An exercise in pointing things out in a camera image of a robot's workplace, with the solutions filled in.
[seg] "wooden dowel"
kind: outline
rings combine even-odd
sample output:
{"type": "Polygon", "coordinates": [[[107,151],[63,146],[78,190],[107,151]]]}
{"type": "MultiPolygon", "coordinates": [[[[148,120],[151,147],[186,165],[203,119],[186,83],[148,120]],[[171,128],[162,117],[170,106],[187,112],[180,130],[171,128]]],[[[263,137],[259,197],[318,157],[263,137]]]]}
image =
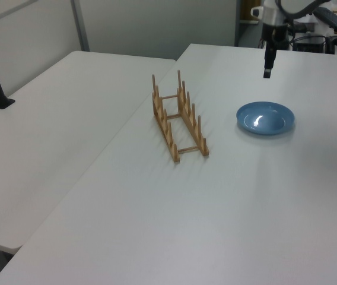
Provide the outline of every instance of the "wooden dowel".
{"type": "Polygon", "coordinates": [[[183,102],[185,102],[186,101],[186,84],[184,80],[182,81],[182,86],[183,86],[182,92],[183,92],[183,98],[184,98],[183,102]]]}
{"type": "Polygon", "coordinates": [[[195,119],[195,104],[192,103],[192,125],[195,127],[196,125],[196,119],[195,119]]]}
{"type": "Polygon", "coordinates": [[[179,83],[179,89],[181,89],[181,85],[180,85],[180,83],[181,83],[182,81],[181,81],[181,79],[180,79],[180,70],[178,70],[178,83],[179,83]]]}
{"type": "Polygon", "coordinates": [[[181,150],[178,150],[178,153],[186,153],[187,151],[192,151],[192,150],[198,150],[198,147],[188,147],[188,148],[183,148],[181,150]]]}
{"type": "Polygon", "coordinates": [[[191,109],[190,109],[190,93],[187,92],[187,110],[188,110],[188,115],[191,114],[191,109]]]}
{"type": "Polygon", "coordinates": [[[180,114],[175,114],[175,115],[167,116],[168,120],[170,120],[170,119],[176,119],[176,118],[180,118],[180,114]]]}
{"type": "Polygon", "coordinates": [[[163,129],[164,133],[167,134],[169,128],[167,127],[167,112],[166,109],[163,109],[163,129]]]}
{"type": "Polygon", "coordinates": [[[152,75],[152,89],[153,89],[153,94],[154,94],[154,98],[155,98],[155,75],[152,75]]]}
{"type": "Polygon", "coordinates": [[[171,98],[176,98],[176,97],[178,97],[178,95],[166,96],[166,97],[162,97],[162,99],[165,100],[165,99],[171,99],[171,98]]]}
{"type": "Polygon", "coordinates": [[[156,86],[156,87],[155,87],[155,92],[157,92],[156,95],[158,95],[158,97],[159,97],[159,86],[156,86]]]}
{"type": "Polygon", "coordinates": [[[202,122],[200,119],[200,115],[198,116],[198,137],[199,137],[199,140],[202,137],[202,122]]]}
{"type": "Polygon", "coordinates": [[[168,145],[171,146],[173,145],[173,132],[171,130],[171,122],[168,122],[168,145]]]}
{"type": "Polygon", "coordinates": [[[163,120],[163,100],[161,97],[159,97],[159,105],[160,105],[160,110],[161,110],[161,117],[160,119],[163,120]]]}
{"type": "Polygon", "coordinates": [[[174,159],[177,160],[178,159],[178,149],[176,144],[174,144],[174,159]]]}

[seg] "wooden peg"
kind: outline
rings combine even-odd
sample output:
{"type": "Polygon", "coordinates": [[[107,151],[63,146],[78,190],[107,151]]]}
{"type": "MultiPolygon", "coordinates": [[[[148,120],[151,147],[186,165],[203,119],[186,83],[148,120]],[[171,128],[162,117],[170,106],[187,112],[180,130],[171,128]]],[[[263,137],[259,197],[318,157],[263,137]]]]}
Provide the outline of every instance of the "wooden peg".
{"type": "Polygon", "coordinates": [[[159,86],[155,87],[155,92],[157,93],[156,95],[158,95],[158,97],[159,97],[159,86]]]}
{"type": "Polygon", "coordinates": [[[196,119],[195,119],[195,104],[192,103],[192,125],[195,127],[196,119]]]}
{"type": "Polygon", "coordinates": [[[182,90],[183,97],[185,98],[186,97],[186,84],[185,84],[184,80],[182,81],[182,88],[183,88],[183,90],[182,90]]]}
{"type": "Polygon", "coordinates": [[[199,140],[202,138],[202,122],[200,119],[200,115],[198,116],[198,137],[199,140]]]}
{"type": "Polygon", "coordinates": [[[178,149],[176,144],[174,144],[174,161],[177,162],[178,160],[178,149]]]}
{"type": "Polygon", "coordinates": [[[187,92],[187,110],[188,110],[188,115],[191,114],[191,109],[190,109],[190,93],[187,92]]]}
{"type": "Polygon", "coordinates": [[[167,127],[167,111],[163,109],[163,126],[164,126],[164,133],[167,134],[169,128],[167,127]]]}
{"type": "Polygon", "coordinates": [[[161,112],[160,112],[161,113],[160,119],[163,120],[163,116],[164,116],[163,112],[164,111],[163,111],[163,99],[162,99],[162,97],[159,97],[159,107],[160,107],[160,110],[161,110],[161,112]]]}
{"type": "Polygon", "coordinates": [[[178,83],[179,83],[179,89],[181,89],[181,85],[180,85],[180,83],[181,83],[182,81],[181,81],[181,79],[180,79],[180,70],[178,70],[178,83]]]}
{"type": "Polygon", "coordinates": [[[155,98],[155,75],[152,75],[152,90],[153,90],[153,98],[155,98]]]}
{"type": "Polygon", "coordinates": [[[168,122],[168,145],[170,146],[170,148],[173,145],[173,132],[171,130],[171,122],[168,122]]]}

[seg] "cable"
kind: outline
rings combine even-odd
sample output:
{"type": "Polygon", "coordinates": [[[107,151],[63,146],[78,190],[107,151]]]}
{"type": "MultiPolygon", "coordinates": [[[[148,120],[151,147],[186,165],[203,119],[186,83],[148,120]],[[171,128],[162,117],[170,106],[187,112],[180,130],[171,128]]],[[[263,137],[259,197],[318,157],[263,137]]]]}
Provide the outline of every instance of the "cable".
{"type": "Polygon", "coordinates": [[[289,20],[295,20],[299,19],[309,13],[312,13],[319,5],[328,2],[329,0],[315,0],[312,2],[310,5],[306,6],[304,9],[297,13],[289,13],[286,12],[286,10],[283,9],[282,7],[282,2],[281,0],[275,0],[276,5],[278,6],[279,10],[286,16],[287,19],[289,20]]]}
{"type": "Polygon", "coordinates": [[[294,40],[290,41],[290,43],[298,42],[300,40],[305,40],[305,39],[312,39],[313,37],[322,37],[324,39],[327,38],[326,36],[314,34],[314,35],[311,35],[311,36],[298,37],[297,39],[294,39],[294,40]]]}

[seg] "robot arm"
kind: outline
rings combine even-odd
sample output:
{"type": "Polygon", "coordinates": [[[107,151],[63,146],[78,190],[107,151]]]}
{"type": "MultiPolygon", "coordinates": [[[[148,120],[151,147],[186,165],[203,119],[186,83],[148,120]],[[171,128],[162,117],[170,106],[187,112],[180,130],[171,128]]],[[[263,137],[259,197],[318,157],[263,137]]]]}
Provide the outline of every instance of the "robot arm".
{"type": "Polygon", "coordinates": [[[266,41],[264,78],[270,78],[276,51],[286,42],[287,22],[313,12],[330,0],[265,0],[263,9],[252,9],[252,15],[262,19],[262,39],[266,41]]]}

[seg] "blue plate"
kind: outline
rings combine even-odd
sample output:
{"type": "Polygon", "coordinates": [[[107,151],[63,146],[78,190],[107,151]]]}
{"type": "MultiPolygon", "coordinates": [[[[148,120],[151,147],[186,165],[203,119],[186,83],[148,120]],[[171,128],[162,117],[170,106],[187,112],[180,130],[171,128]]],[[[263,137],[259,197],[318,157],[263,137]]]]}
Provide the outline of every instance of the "blue plate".
{"type": "Polygon", "coordinates": [[[249,132],[276,135],[289,131],[295,121],[292,111],[272,102],[254,102],[237,111],[237,122],[249,132]]]}

